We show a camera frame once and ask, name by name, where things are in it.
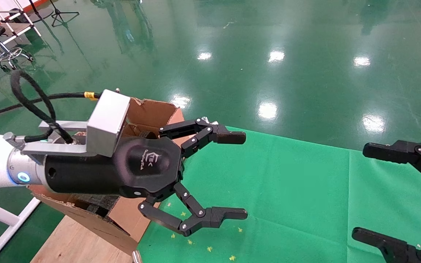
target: stool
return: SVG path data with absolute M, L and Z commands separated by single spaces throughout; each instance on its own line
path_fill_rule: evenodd
M 0 36 L 4 32 L 5 27 L 0 26 Z M 15 63 L 17 63 L 17 60 L 15 60 L 15 58 L 17 58 L 18 56 L 25 57 L 30 62 L 35 60 L 30 53 L 26 52 L 20 47 L 8 49 L 7 46 L 5 46 L 5 44 L 0 41 L 0 48 L 3 50 L 2 54 L 0 55 L 0 68 L 2 70 L 7 70 L 8 68 L 6 65 L 2 65 L 1 62 L 7 62 L 13 70 L 16 70 L 17 67 Z

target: yellow cable label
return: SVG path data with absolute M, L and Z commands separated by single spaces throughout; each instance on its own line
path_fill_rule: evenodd
M 84 92 L 84 97 L 88 98 L 89 100 L 98 100 L 94 97 L 94 92 Z

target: black cable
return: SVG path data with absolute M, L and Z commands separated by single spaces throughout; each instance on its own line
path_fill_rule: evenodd
M 33 103 L 30 102 L 30 100 L 22 93 L 22 90 L 20 88 L 20 78 L 24 78 L 27 80 L 27 82 L 34 88 L 34 90 L 40 95 L 40 98 L 45 103 L 46 107 L 48 108 L 48 111 L 50 112 L 50 116 L 48 116 L 45 112 L 37 108 Z M 37 117 L 39 117 L 42 121 L 45 121 L 48 126 L 50 126 L 50 129 L 47 130 L 42 135 L 35 135 L 35 136 L 25 136 L 24 141 L 25 142 L 34 142 L 34 141 L 40 141 L 45 140 L 50 136 L 53 131 L 56 131 L 63 140 L 67 144 L 70 144 L 73 142 L 72 137 L 67 133 L 58 123 L 56 123 L 56 113 L 53 108 L 53 104 L 48 99 L 48 96 L 43 92 L 42 88 L 38 85 L 38 83 L 30 77 L 27 73 L 23 72 L 22 70 L 15 70 L 11 74 L 11 89 L 14 96 L 17 98 L 17 100 L 24 105 L 27 110 L 30 110 L 33 114 L 35 114 Z
M 102 93 L 94 93 L 94 98 L 99 99 L 101 95 Z M 55 99 L 65 99 L 65 98 L 85 98 L 86 96 L 84 92 L 77 92 L 77 93 L 57 93 L 57 94 L 48 95 L 47 97 L 50 100 L 55 100 Z M 42 101 L 42 99 L 37 98 L 34 100 L 29 100 L 29 101 L 30 103 L 39 103 Z M 11 105 L 9 107 L 2 108 L 0 110 L 0 114 L 11 111 L 11 110 L 15 110 L 17 108 L 22 108 L 22 107 L 24 107 L 22 104 Z

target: tripod stand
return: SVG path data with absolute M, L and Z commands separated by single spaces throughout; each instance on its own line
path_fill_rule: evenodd
M 55 13 L 52 15 L 52 18 L 53 18 L 52 27 L 55 27 L 55 22 L 58 20 L 58 17 L 60 17 L 61 19 L 61 20 L 58 20 L 59 22 L 67 23 L 79 15 L 79 12 L 61 12 L 58 8 L 56 8 L 52 0 L 50 0 L 50 3 L 53 5 L 53 8 L 55 9 Z M 63 17 L 61 17 L 61 14 L 76 14 L 76 15 L 72 17 L 70 20 L 65 22 L 63 20 Z

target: white metal frame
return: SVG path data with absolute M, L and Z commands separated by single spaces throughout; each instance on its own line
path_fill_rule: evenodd
M 24 210 L 22 210 L 22 212 L 20 212 L 18 216 L 0 207 L 0 222 L 3 222 L 9 226 L 7 230 L 5 230 L 5 232 L 0 236 L 0 251 L 12 238 L 15 232 L 17 232 L 17 230 L 28 218 L 28 216 L 30 216 L 30 214 L 35 210 L 39 203 L 40 200 L 37 198 L 32 198 L 29 204 L 24 208 Z
M 10 41 L 12 41 L 12 40 L 14 40 L 15 38 L 17 38 L 19 35 L 22 35 L 22 34 L 24 34 L 25 32 L 29 31 L 31 28 L 33 28 L 33 30 L 35 30 L 35 32 L 37 33 L 37 35 L 38 35 L 39 37 L 41 37 L 42 35 L 40 35 L 40 32 L 38 31 L 38 29 L 35 27 L 35 25 L 34 25 L 34 24 L 33 24 L 33 22 L 30 20 L 30 18 L 28 17 L 28 15 L 24 12 L 23 7 L 19 4 L 18 0 L 13 0 L 13 1 L 14 1 L 14 3 L 16 4 L 17 8 L 19 9 L 19 12 L 18 12 L 18 13 L 16 13 L 15 15 L 10 16 L 8 19 L 5 19 L 5 18 L 3 17 L 3 15 L 1 15 L 1 13 L 4 13 L 4 14 L 15 13 L 15 12 L 16 12 L 16 10 L 11 10 L 11 11 L 0 11 L 0 22 L 1 22 L 1 23 L 5 23 L 5 25 L 7 26 L 7 28 L 9 28 L 9 29 L 10 29 L 10 31 L 11 31 L 11 33 L 12 33 L 12 35 L 13 35 L 13 36 L 12 36 L 12 37 L 10 37 L 9 39 L 5 40 L 5 41 L 3 42 L 3 44 L 5 45 L 5 44 L 9 43 Z M 30 25 L 28 25 L 28 26 L 27 26 L 27 28 L 23 29 L 21 32 L 16 33 L 16 32 L 14 31 L 14 29 L 11 27 L 11 25 L 10 25 L 8 22 L 9 22 L 10 20 L 13 20 L 14 18 L 16 18 L 16 17 L 20 16 L 20 15 L 24 15 L 24 16 L 25 16 L 25 19 L 27 19 L 27 21 L 29 22 L 29 24 L 30 24 Z

